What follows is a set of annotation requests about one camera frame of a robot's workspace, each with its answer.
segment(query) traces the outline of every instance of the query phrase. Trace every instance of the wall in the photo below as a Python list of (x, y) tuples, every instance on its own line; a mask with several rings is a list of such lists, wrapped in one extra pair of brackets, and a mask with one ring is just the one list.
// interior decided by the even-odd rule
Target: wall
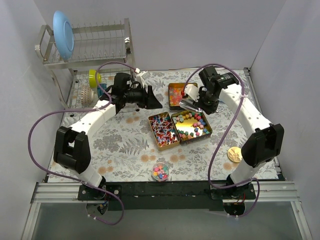
[(294, 180), (313, 239), (320, 239), (320, 2), (286, 1), (251, 68), (265, 116), (284, 127), (279, 156)]
[[(17, 240), (22, 236), (36, 181), (45, 176), (29, 157), (29, 130), (40, 116), (62, 107), (35, 53), (36, 38), (45, 24), (35, 3), (1, 0), (0, 12), (0, 238)], [(61, 74), (60, 80), (66, 97), (70, 73)], [(61, 117), (52, 116), (35, 130), (33, 151), (43, 166), (49, 165)]]
[(47, 24), (56, 10), (83, 26), (129, 18), (137, 67), (167, 70), (252, 65), (285, 0), (34, 0)]

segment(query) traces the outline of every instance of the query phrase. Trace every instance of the blue plate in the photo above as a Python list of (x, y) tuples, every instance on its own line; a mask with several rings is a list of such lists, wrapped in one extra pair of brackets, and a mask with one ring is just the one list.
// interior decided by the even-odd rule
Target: blue plate
[(53, 15), (53, 34), (60, 56), (68, 60), (74, 51), (74, 35), (69, 19), (61, 11)]

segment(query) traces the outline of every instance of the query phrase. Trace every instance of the clear bowl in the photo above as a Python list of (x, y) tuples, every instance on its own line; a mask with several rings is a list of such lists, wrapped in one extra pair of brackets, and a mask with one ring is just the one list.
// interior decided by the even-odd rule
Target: clear bowl
[(164, 162), (157, 162), (152, 167), (152, 177), (158, 182), (164, 182), (169, 178), (170, 168)]

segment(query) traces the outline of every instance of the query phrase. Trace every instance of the floral tablecloth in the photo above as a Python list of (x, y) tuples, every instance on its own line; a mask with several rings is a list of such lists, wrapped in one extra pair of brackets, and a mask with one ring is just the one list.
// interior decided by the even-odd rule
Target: floral tablecloth
[[(221, 74), (227, 71), (218, 70), (218, 72)], [(236, 70), (236, 72), (246, 82), (243, 70)], [(218, 113), (206, 114), (213, 129), (209, 139), (158, 151), (148, 124), (148, 116), (169, 112), (168, 84), (185, 82), (192, 70), (152, 71), (150, 73), (151, 76), (146, 80), (146, 83), (152, 85), (154, 94), (162, 103), (163, 109), (119, 112), (108, 120), (90, 142), (91, 164), (108, 182), (152, 181), (151, 170), (156, 162), (164, 162), (170, 167), (172, 181), (206, 180), (213, 151), (230, 123), (233, 113), (224, 103), (220, 103)], [(86, 77), (87, 74), (83, 73), (78, 73), (74, 77), (74, 90), (69, 99), (73, 108), (81, 107), (80, 94), (78, 93), (80, 93), (81, 85), (88, 85)], [(199, 86), (202, 85), (197, 74), (192, 81), (197, 82)], [(108, 85), (112, 84), (112, 74), (102, 76), (102, 82), (106, 82)], [(248, 85), (246, 85), (245, 94), (252, 101)], [(68, 127), (83, 116), (83, 113), (75, 113), (73, 117), (69, 114), (65, 115), (62, 125)], [(227, 151), (234, 146), (241, 147), (245, 141), (245, 131), (236, 121), (214, 160), (211, 179), (225, 180), (233, 172), (238, 164), (228, 159)], [(71, 175), (67, 169), (53, 161), (51, 161), (50, 168), (54, 172)], [(256, 176), (259, 179), (277, 179), (274, 162), (268, 162)], [(48, 178), (50, 183), (70, 181), (70, 179), (54, 175), (50, 175)]]

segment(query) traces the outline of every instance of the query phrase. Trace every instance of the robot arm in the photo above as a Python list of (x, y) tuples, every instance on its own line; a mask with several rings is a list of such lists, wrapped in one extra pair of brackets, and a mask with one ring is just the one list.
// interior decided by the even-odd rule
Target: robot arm
[[(144, 109), (161, 109), (161, 103), (156, 99), (152, 86), (145, 86), (144, 72), (133, 81), (127, 73), (117, 73), (112, 88), (112, 102), (106, 108), (87, 113), (82, 119), (70, 127), (61, 126), (56, 133), (53, 160), (69, 169), (80, 180), (99, 187), (106, 181), (90, 164), (90, 140), (92, 136), (111, 117), (115, 116), (126, 103), (136, 103)], [(105, 106), (109, 102), (102, 95), (94, 108)]]
[[(188, 84), (184, 93), (193, 101), (183, 99), (180, 106), (191, 111), (212, 114), (217, 110), (220, 99), (235, 114), (242, 95), (239, 81), (233, 74), (220, 75), (213, 66), (209, 66), (204, 68), (199, 76), (204, 86), (198, 89), (193, 84)], [(273, 125), (248, 98), (243, 99), (237, 119), (248, 140), (241, 148), (243, 160), (227, 178), (229, 185), (251, 179), (263, 165), (279, 155), (284, 137), (284, 128), (280, 124)]]

